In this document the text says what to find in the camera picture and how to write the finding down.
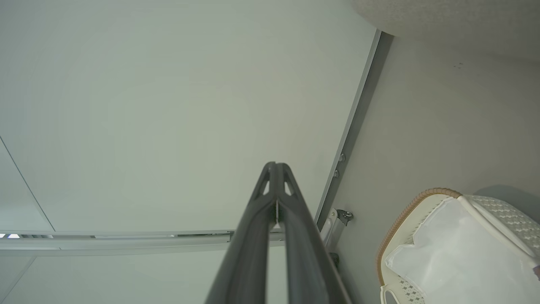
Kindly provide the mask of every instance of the beige fabric surface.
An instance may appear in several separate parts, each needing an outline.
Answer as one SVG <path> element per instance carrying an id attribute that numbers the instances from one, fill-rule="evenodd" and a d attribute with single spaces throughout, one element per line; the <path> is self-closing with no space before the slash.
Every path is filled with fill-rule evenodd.
<path id="1" fill-rule="evenodd" d="M 539 0 L 354 0 L 394 36 L 540 61 Z"/>

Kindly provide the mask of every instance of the gray floor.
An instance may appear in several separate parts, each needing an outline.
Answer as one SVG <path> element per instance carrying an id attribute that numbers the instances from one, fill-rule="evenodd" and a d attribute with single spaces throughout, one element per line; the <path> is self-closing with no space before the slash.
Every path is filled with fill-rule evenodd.
<path id="1" fill-rule="evenodd" d="M 354 303 L 378 303 L 375 254 L 421 191 L 503 199 L 540 221 L 540 64 L 395 38 L 334 208 Z"/>

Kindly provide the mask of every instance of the floor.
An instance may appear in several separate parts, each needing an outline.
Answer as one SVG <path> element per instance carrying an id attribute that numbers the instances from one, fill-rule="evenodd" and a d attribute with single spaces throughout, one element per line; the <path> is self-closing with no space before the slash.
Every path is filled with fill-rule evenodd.
<path id="1" fill-rule="evenodd" d="M 333 207 L 355 219 L 340 269 L 356 304 L 378 303 L 375 254 L 421 191 L 505 200 L 540 222 L 540 63 L 395 38 Z"/>

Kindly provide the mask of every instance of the white panel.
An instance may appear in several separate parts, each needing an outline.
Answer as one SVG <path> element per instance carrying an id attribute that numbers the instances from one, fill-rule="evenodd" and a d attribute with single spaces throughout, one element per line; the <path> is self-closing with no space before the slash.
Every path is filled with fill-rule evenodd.
<path id="1" fill-rule="evenodd" d="M 269 304 L 287 302 L 285 248 L 270 248 Z M 203 303 L 225 251 L 38 257 L 3 304 Z"/>
<path id="2" fill-rule="evenodd" d="M 0 232 L 51 231 L 36 200 L 0 141 Z"/>
<path id="3" fill-rule="evenodd" d="M 33 259 L 31 256 L 0 257 L 0 303 L 15 286 Z"/>
<path id="4" fill-rule="evenodd" d="M 234 229 L 262 166 L 315 214 L 375 28 L 349 1 L 0 10 L 0 135 L 57 230 Z"/>

